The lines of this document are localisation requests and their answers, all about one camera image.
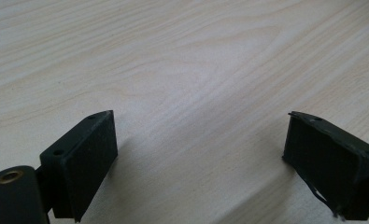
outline light wood grain surface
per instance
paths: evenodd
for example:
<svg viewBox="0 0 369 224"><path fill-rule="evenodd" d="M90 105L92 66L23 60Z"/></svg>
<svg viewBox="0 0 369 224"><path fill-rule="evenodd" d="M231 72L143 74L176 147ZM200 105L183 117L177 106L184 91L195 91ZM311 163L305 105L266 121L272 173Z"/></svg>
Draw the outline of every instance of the light wood grain surface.
<svg viewBox="0 0 369 224"><path fill-rule="evenodd" d="M369 0L0 1L0 170L107 109L81 223L340 223L281 155L292 110L369 143Z"/></svg>

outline wood grain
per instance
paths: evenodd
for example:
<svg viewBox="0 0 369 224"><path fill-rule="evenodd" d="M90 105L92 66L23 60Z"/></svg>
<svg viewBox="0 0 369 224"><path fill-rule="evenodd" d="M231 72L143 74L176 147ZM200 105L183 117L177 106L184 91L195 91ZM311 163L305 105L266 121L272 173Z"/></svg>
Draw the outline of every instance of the wood grain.
<svg viewBox="0 0 369 224"><path fill-rule="evenodd" d="M0 1L0 170L106 109L81 223L339 223L280 157L292 110L369 143L369 0Z"/></svg>

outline black plastic part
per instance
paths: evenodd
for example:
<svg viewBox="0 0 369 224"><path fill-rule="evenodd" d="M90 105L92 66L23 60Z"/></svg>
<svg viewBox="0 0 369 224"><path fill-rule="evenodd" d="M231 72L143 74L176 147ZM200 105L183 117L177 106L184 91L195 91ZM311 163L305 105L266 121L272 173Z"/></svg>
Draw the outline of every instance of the black plastic part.
<svg viewBox="0 0 369 224"><path fill-rule="evenodd" d="M291 112L283 160L346 220L369 218L369 144L332 123Z"/></svg>
<svg viewBox="0 0 369 224"><path fill-rule="evenodd" d="M80 221L117 156L112 111L88 116L42 152L54 215Z"/></svg>
<svg viewBox="0 0 369 224"><path fill-rule="evenodd" d="M0 223L49 223L33 167L16 166L0 172Z"/></svg>

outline wooden table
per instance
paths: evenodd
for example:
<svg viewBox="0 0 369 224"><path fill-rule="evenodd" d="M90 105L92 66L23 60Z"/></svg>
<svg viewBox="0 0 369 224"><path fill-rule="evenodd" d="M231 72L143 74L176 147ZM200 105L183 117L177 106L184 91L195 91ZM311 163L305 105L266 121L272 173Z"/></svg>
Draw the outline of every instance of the wooden table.
<svg viewBox="0 0 369 224"><path fill-rule="evenodd" d="M107 109L81 223L339 223L281 156L292 110L369 143L369 0L0 1L0 170Z"/></svg>

